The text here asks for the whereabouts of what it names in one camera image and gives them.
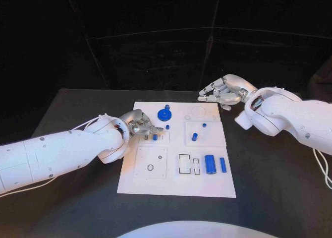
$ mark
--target table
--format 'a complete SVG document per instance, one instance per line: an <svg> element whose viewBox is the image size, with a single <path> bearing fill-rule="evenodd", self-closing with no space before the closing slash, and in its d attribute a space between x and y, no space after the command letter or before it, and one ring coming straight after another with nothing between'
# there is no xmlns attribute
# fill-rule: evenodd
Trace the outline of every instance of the table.
<svg viewBox="0 0 332 238"><path fill-rule="evenodd" d="M135 101L195 102L195 92L61 89L33 136L72 129ZM116 237L179 220L234 224L277 237L332 237L332 190L312 149L287 132L266 136L220 110L237 198L118 194L122 160L96 158L41 188L0 199L0 237ZM332 172L332 156L326 156Z"/></svg>

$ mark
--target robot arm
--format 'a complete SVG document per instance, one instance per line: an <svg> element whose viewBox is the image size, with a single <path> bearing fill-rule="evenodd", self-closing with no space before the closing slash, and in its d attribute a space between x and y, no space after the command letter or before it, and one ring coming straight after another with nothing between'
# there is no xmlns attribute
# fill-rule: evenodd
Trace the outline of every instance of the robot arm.
<svg viewBox="0 0 332 238"><path fill-rule="evenodd" d="M332 155L332 104L302 101L293 93L276 87L257 90L243 78L231 74L217 81L224 83L230 93L225 90L204 96L202 93L214 89L214 86L207 87L208 90L200 92L200 101L218 102L223 108L228 100L233 100L233 104L243 101L244 111L234 120L244 129L256 126L270 136L286 130L302 144Z"/></svg>
<svg viewBox="0 0 332 238"><path fill-rule="evenodd" d="M120 118L99 116L73 130L0 146L0 194L82 168L99 157L106 164L128 153L135 135L162 131L133 110Z"/></svg>

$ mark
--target dark gray table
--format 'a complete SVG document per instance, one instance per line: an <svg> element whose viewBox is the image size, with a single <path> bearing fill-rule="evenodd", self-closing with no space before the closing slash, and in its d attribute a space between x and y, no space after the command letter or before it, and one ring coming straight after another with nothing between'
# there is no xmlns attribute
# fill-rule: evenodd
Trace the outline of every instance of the dark gray table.
<svg viewBox="0 0 332 238"><path fill-rule="evenodd" d="M34 136L72 129L102 113L119 117L135 101L195 102L195 92L63 89ZM115 237L146 225L215 221L283 238L332 237L332 191L312 149L287 132L263 135L221 111L237 198L118 194L122 160L90 164L49 185L0 199L0 237ZM332 156L326 156L332 172Z"/></svg>

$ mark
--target white paper sheet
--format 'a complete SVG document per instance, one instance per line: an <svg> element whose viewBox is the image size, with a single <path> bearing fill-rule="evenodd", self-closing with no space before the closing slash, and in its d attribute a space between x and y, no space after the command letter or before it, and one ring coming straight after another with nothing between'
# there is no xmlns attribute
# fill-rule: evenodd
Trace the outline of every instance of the white paper sheet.
<svg viewBox="0 0 332 238"><path fill-rule="evenodd" d="M172 117L161 121L156 113L165 104L171 107ZM217 104L135 102L133 109L146 113L164 132L158 134L156 141L151 138L143 140L139 136L130 139L118 193L235 198ZM194 132L198 134L195 142L191 140ZM189 174L179 173L179 154L189 155ZM205 155L214 155L214 175L205 172ZM227 173L221 172L220 157L224 157ZM200 175L194 173L194 168L198 168L194 159L200 159Z"/></svg>

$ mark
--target robotic hand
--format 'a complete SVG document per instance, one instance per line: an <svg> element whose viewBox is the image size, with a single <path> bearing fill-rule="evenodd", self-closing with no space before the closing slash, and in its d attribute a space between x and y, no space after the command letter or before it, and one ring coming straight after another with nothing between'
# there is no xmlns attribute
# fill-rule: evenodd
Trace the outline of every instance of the robotic hand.
<svg viewBox="0 0 332 238"><path fill-rule="evenodd" d="M332 104L316 100L302 101L277 87L256 89L233 74L200 91L198 100L218 102L228 111L230 105L244 102L244 111L234 121L246 130L256 126L270 136L286 130L302 144L332 155Z"/></svg>
<svg viewBox="0 0 332 238"><path fill-rule="evenodd" d="M0 146L0 194L79 169L96 155L105 164L113 162L128 153L135 135L162 130L136 109L120 118L105 114L73 130Z"/></svg>

